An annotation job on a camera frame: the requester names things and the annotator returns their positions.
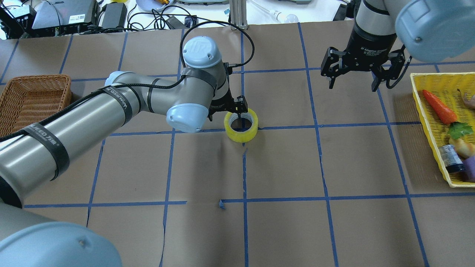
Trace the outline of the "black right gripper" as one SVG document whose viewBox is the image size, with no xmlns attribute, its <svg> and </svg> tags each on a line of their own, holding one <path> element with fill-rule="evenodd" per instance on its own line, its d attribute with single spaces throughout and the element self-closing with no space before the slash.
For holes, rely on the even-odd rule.
<svg viewBox="0 0 475 267">
<path fill-rule="evenodd" d="M 354 26 L 344 51 L 335 47 L 328 47 L 326 50 L 321 64 L 321 76 L 328 80 L 328 88 L 334 88 L 336 78 L 345 74 L 345 68 L 349 71 L 371 70 L 375 75 L 371 84 L 373 92 L 378 90 L 382 82 L 386 83 L 388 89 L 394 88 L 407 71 L 404 50 L 395 50 L 389 54 L 395 40 L 395 33 L 375 35 Z M 391 63 L 389 69 L 382 66 L 387 59 Z"/>
</svg>

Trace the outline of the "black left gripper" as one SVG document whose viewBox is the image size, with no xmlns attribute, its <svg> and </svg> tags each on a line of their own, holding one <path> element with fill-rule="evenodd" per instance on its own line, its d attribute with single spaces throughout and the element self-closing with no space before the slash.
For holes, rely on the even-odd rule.
<svg viewBox="0 0 475 267">
<path fill-rule="evenodd" d="M 224 87 L 218 90 L 219 93 L 225 93 L 220 98 L 212 100 L 209 113 L 207 118 L 212 121 L 214 113 L 217 112 L 230 112 L 237 114 L 238 118 L 242 118 L 243 113 L 248 112 L 248 104 L 245 96 L 238 96 L 236 99 L 233 98 L 230 87 L 227 87 L 227 90 L 224 90 Z"/>
</svg>

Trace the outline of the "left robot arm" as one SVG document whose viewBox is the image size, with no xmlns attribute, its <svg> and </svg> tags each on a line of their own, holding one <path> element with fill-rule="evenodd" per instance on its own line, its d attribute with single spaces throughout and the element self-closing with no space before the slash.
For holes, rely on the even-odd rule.
<svg viewBox="0 0 475 267">
<path fill-rule="evenodd" d="M 164 115 L 169 126 L 187 133 L 200 132 L 214 113 L 226 112 L 230 139 L 249 140 L 230 129 L 231 117 L 245 117 L 256 135 L 256 114 L 244 96 L 232 97 L 232 66 L 222 61 L 212 38 L 197 36 L 181 43 L 180 60 L 183 69 L 176 82 L 115 71 L 102 88 L 1 138 L 2 267 L 123 265 L 108 239 L 85 226 L 25 211 L 23 201 L 140 112 Z"/>
</svg>

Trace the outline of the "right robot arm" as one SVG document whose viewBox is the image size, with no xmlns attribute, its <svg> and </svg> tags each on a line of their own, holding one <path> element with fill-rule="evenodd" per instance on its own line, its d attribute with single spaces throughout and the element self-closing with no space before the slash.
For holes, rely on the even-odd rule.
<svg viewBox="0 0 475 267">
<path fill-rule="evenodd" d="M 371 72 L 372 91 L 394 88 L 413 59 L 439 62 L 474 46 L 473 0 L 351 0 L 354 19 L 346 49 L 328 47 L 321 75 L 333 89 L 338 76 Z"/>
</svg>

